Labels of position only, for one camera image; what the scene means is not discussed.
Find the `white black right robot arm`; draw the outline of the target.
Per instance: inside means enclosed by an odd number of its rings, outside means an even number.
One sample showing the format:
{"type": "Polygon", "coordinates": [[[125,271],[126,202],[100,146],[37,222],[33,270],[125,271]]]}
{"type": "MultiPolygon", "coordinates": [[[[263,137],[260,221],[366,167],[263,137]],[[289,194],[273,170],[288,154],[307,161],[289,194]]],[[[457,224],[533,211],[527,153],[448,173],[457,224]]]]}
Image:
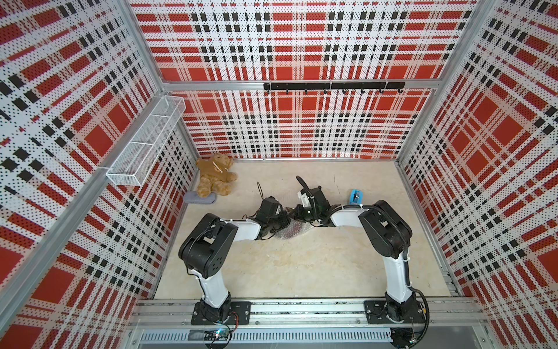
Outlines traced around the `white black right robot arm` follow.
{"type": "Polygon", "coordinates": [[[331,205],[320,186],[309,188],[305,183],[298,197],[301,204],[292,212],[293,219],[316,223],[320,228],[362,228],[375,251],[383,257],[387,299],[404,304],[413,296],[408,266],[413,232],[388,202],[331,205]]]}

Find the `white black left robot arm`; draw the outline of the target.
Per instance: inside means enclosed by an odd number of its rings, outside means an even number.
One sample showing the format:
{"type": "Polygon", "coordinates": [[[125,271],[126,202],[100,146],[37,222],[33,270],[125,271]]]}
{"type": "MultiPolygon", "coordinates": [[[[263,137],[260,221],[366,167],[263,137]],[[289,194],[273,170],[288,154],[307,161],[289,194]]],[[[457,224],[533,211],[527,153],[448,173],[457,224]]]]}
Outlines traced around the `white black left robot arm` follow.
{"type": "Polygon", "coordinates": [[[287,228],[289,222],[288,211],[273,196],[263,199],[253,215],[242,219],[226,220],[205,214],[178,251],[187,272],[198,279],[202,302],[220,309],[229,301],[230,292],[221,269],[235,242],[270,238],[287,228]]]}

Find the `clear bubble wrap sheet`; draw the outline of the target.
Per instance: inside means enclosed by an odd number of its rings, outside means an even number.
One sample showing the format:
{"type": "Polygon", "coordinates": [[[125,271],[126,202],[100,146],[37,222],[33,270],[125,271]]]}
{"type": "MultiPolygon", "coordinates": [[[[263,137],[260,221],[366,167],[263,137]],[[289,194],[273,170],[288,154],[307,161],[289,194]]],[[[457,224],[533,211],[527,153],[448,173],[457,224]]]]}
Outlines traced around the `clear bubble wrap sheet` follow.
{"type": "Polygon", "coordinates": [[[296,238],[312,230],[314,226],[309,222],[291,220],[289,225],[277,232],[274,237],[281,240],[296,238]]]}

